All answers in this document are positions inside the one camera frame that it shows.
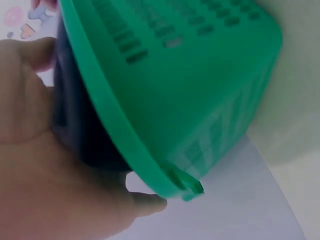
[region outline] dark blue object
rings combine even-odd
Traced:
[[[87,165],[131,171],[100,122],[80,75],[62,19],[54,69],[52,129]]]

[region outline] sticker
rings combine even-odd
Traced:
[[[50,16],[47,15],[46,13],[47,8],[43,5],[40,5],[39,7],[37,7],[34,10],[31,10],[28,14],[28,18],[30,20],[41,20],[42,23],[45,23],[49,20]]]
[[[8,34],[6,35],[8,39],[11,39],[13,36],[14,36],[14,33],[12,31],[8,32]]]
[[[20,24],[24,19],[24,11],[19,6],[11,7],[4,15],[3,23],[8,27]]]
[[[24,24],[21,27],[22,33],[21,33],[21,38],[22,39],[27,39],[32,37],[32,35],[36,32],[32,27],[30,27],[28,24]]]

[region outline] plastic basket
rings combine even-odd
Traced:
[[[190,200],[245,133],[282,45],[251,0],[62,0],[93,106],[157,194]]]

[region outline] hand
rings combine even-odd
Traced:
[[[53,38],[0,41],[0,239],[103,240],[162,211],[157,195],[128,192],[125,174],[83,165],[51,131]]]

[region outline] white surface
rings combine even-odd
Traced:
[[[248,131],[308,240],[320,240],[320,1],[259,0],[283,50]]]
[[[203,179],[205,195],[171,199],[168,208],[140,218],[110,240],[304,240],[266,164],[248,141],[239,144]],[[135,175],[130,190],[151,192]]]

